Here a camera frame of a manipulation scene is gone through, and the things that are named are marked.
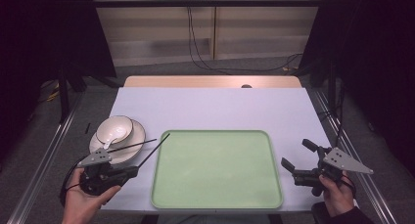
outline gray floor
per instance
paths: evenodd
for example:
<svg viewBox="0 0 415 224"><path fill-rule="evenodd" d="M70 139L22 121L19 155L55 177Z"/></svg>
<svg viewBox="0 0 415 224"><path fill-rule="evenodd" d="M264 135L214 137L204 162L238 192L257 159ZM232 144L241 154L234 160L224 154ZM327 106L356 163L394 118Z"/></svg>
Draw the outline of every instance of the gray floor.
<svg viewBox="0 0 415 224"><path fill-rule="evenodd" d="M282 65L286 59L244 59L206 62L214 68L245 68L245 69L269 69ZM201 75L222 74L218 71L206 70L196 67L192 63L150 65L143 67L118 67L118 78L113 81L123 83L129 75ZM271 71L245 71L226 70L231 74L260 74L260 75L284 75L291 72L281 69ZM315 89L311 89L308 76L300 78L301 84L309 91L310 99L317 112L322 112L315 97ZM99 123L108 117L111 106L115 100L116 89L86 78L88 88L85 93L78 94L69 90L72 103L80 99L77 111L68 130L56 151L55 159L51 162L50 169L44 171L45 177L39 185L38 194L35 194L33 203L27 203L31 209L22 219L25 223L57 223L62 218L63 209L59 204L57 195L62 180L71 164L80 156L87 153L87 145L92 133ZM40 99L46 98L50 89L42 91ZM58 129L60 118L59 98L52 102L43 102L36 108L31 122L28 124L22 138L16 144L15 150L3 164L0 173L0 223L6 223L12 215L26 187L29 185L36 168L48 150L50 142ZM322 125L332 143L336 135L327 119ZM406 172L405 168L391 155L384 139L370 130L368 122L353 99L346 95L344 102L344 129L354 145L358 155L364 163L375 170L373 180L383 195L396 223L413 223L415 219L415 179ZM358 179L352 176L357 184ZM382 223L377 211L363 188L358 185L357 200L361 209L376 223ZM141 215L134 213L107 213L100 212L94 223L139 223ZM313 223L309 213L287 214L282 216L284 223Z"/></svg>

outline human hand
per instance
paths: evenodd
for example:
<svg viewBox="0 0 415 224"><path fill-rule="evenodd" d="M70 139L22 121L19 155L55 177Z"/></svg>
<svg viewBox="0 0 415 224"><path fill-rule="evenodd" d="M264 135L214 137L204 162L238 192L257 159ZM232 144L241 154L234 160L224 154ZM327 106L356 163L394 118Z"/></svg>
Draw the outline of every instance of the human hand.
<svg viewBox="0 0 415 224"><path fill-rule="evenodd" d="M72 175L69 186L79 184L79 177L83 168L77 168ZM74 186L67 191L64 219L62 223L89 223L101 205L106 204L119 190L120 186L113 186L99 197L85 194L79 186Z"/></svg>
<svg viewBox="0 0 415 224"><path fill-rule="evenodd" d="M342 184L340 187L330 178L319 176L320 182L327 189L324 190L324 203L331 217L343 214L354 208L352 190ZM342 180L349 184L349 181L343 176Z"/></svg>

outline white bowl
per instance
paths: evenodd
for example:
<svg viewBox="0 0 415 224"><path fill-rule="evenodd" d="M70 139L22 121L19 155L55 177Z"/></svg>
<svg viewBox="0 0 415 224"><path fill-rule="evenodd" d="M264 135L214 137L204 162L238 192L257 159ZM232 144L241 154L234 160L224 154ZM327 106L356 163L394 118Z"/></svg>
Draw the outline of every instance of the white bowl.
<svg viewBox="0 0 415 224"><path fill-rule="evenodd" d="M127 116L112 116L100 124L97 129L97 139L103 143L119 143L131 133L132 121Z"/></svg>

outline white tabletop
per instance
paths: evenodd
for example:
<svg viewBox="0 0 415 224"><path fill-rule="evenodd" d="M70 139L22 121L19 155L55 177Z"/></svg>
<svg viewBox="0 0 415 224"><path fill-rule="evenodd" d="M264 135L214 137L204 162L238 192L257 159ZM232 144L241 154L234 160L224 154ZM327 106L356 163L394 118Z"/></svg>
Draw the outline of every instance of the white tabletop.
<svg viewBox="0 0 415 224"><path fill-rule="evenodd" d="M171 129L245 129L263 130L271 140L283 192L283 204L273 210L249 212L310 211L321 202L311 194L311 188L294 185L290 172L283 168L285 157L297 169L317 166L318 156L301 142L309 139L329 147L329 141L317 117L308 94L303 88L120 88L111 115L126 115L140 122L146 138L158 139ZM158 144L145 145L141 153L127 165L138 165ZM154 154L112 200L106 210L145 213L226 212L230 210L166 210L151 203L151 192L157 154Z"/></svg>

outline green tray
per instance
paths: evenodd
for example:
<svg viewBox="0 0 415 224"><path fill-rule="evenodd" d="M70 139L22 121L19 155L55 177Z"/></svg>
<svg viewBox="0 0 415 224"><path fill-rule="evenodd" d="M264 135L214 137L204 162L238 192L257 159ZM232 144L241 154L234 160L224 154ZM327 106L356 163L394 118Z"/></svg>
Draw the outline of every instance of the green tray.
<svg viewBox="0 0 415 224"><path fill-rule="evenodd" d="M170 130L159 151L158 208L276 208L283 197L268 135L259 130Z"/></svg>

